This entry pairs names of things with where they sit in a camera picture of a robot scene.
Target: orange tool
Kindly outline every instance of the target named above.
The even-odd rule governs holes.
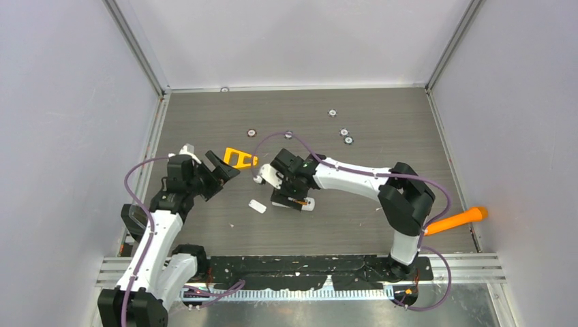
[[[487,210],[483,206],[475,206],[470,208],[459,215],[455,215],[427,226],[425,235],[433,235],[435,233],[443,232],[454,228],[465,223],[471,223],[473,221],[482,221],[487,217]]]

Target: gray floor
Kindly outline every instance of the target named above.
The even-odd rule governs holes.
[[[338,116],[330,118],[329,109]],[[339,136],[347,127],[354,144]],[[258,135],[248,138],[254,128]],[[442,148],[425,92],[422,89],[346,89],[315,91],[254,91],[175,93],[171,95],[157,155],[178,151],[183,144],[223,155],[226,147],[252,152],[265,136],[292,130],[313,149],[342,162],[370,167],[410,164],[420,175],[451,190],[455,184]],[[306,157],[296,140],[271,139],[257,156],[270,162],[285,147]],[[164,165],[155,165],[148,198],[160,188]],[[377,202],[339,191],[311,191],[313,212],[272,207],[270,186],[253,182],[249,170],[230,181],[225,190],[189,214],[176,244],[204,245],[209,255],[285,255],[388,253],[393,230]],[[443,194],[433,213],[445,206]],[[248,207],[255,199],[268,209],[260,214]],[[451,213],[459,212],[459,203]],[[475,251],[467,226],[425,239],[444,253]]]

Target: white block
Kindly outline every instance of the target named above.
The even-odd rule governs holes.
[[[251,208],[255,209],[255,211],[257,211],[258,213],[264,213],[265,210],[267,210],[267,207],[264,206],[263,204],[259,203],[259,201],[257,201],[257,200],[249,201],[249,206]]]

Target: white wall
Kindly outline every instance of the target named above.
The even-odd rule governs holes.
[[[157,101],[102,1],[2,1],[2,326],[86,326]]]
[[[173,89],[424,85],[470,0],[130,0]]]
[[[578,2],[486,1],[434,96],[523,320],[576,326]]]

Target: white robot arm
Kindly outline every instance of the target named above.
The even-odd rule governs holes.
[[[312,211],[315,207],[315,200],[307,196],[309,189],[338,189],[379,202],[395,230],[390,258],[399,264],[400,273],[410,272],[419,250],[421,228],[435,200],[431,189],[420,181],[378,176],[416,175],[405,163],[397,163],[394,168],[368,168],[318,156],[324,163],[311,155],[303,160],[282,149],[271,164],[261,167],[255,181],[273,186],[273,205],[300,211]]]
[[[122,302],[127,293],[127,326],[166,326],[168,310],[183,285],[207,270],[207,255],[198,245],[179,245],[165,267],[166,257],[193,208],[194,198],[201,196],[208,201],[240,172],[209,151],[206,156],[215,166],[211,171],[192,151],[192,147],[185,146],[169,158],[166,188],[151,200],[153,225],[148,220],[141,230],[135,256],[116,288],[101,291],[98,309],[103,327],[121,325]]]

